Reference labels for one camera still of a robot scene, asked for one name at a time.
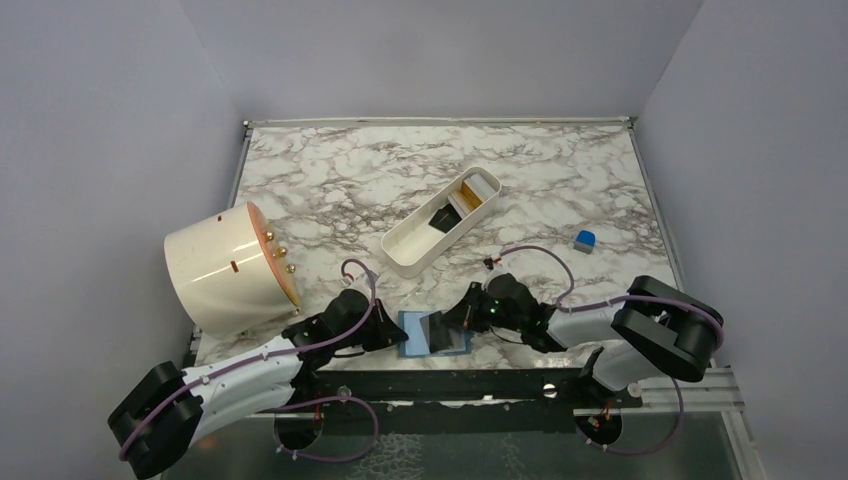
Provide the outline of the blue leather card holder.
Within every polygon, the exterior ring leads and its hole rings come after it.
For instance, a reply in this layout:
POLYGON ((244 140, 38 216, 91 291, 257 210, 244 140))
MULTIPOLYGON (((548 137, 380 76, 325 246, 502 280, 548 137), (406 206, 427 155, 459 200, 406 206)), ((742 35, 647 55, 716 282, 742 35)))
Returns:
POLYGON ((446 323, 441 311, 400 311, 399 326, 407 339, 399 345, 401 358, 458 356, 471 352, 472 334, 446 323))

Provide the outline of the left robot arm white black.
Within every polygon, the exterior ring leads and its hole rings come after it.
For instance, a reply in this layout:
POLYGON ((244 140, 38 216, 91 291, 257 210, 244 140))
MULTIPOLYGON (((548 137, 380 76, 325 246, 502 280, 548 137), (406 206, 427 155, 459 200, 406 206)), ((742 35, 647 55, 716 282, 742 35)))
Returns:
POLYGON ((198 440, 247 415, 309 406, 315 371, 337 351, 372 352, 407 339, 380 299, 348 288, 322 312, 245 353, 184 370, 171 361, 152 367, 107 425, 120 460, 137 478, 149 479, 173 466, 198 440))

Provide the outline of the white oblong plastic tray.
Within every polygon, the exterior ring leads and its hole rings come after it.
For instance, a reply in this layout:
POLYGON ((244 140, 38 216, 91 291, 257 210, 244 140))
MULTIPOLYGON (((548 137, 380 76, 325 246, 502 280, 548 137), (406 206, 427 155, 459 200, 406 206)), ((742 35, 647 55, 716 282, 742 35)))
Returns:
POLYGON ((383 235, 390 267, 406 279, 420 274, 494 210, 501 190, 494 174, 466 169, 383 235))

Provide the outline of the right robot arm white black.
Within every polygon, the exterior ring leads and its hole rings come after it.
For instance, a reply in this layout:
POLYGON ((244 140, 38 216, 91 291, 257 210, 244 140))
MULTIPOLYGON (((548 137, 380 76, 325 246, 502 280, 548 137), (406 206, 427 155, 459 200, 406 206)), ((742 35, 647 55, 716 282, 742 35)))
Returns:
POLYGON ((715 309, 647 275, 621 296, 561 307, 537 300, 514 275, 498 272, 470 283, 440 323, 473 332, 510 330, 541 353, 612 342, 590 357, 576 383, 579 398, 592 407, 647 378, 699 382, 724 342, 724 320, 715 309))

